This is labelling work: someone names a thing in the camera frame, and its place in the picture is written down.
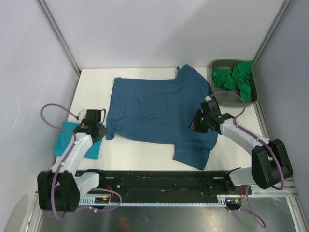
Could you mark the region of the dark blue t shirt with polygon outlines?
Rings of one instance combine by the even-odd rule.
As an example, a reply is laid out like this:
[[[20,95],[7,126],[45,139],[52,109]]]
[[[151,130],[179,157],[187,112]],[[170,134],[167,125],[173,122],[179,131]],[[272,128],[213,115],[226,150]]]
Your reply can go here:
[[[197,109],[212,94],[208,81],[193,67],[177,67],[171,80],[115,78],[107,115],[106,139],[115,135],[174,145],[173,160],[204,170],[218,134],[189,129]]]

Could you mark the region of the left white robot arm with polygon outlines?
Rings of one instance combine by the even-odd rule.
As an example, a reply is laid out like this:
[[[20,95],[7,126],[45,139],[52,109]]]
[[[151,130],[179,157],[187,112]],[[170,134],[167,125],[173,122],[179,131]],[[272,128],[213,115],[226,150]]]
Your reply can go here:
[[[80,198],[93,190],[102,193],[107,182],[96,172],[86,172],[75,177],[86,152],[106,135],[101,120],[105,109],[88,109],[85,118],[73,130],[71,140],[60,160],[48,171],[41,171],[37,177],[39,206],[42,210],[74,212]]]

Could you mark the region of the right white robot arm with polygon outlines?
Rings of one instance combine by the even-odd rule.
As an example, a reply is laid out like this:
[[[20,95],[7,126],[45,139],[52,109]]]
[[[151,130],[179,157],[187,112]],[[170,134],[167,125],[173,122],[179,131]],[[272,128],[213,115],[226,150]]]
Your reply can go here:
[[[293,169],[285,144],[280,139],[270,140],[238,123],[231,114],[222,114],[216,100],[204,100],[195,113],[190,127],[199,133],[214,131],[231,139],[251,156],[251,166],[228,172],[223,189],[234,194],[240,186],[256,184],[262,189],[274,188],[293,176]]]

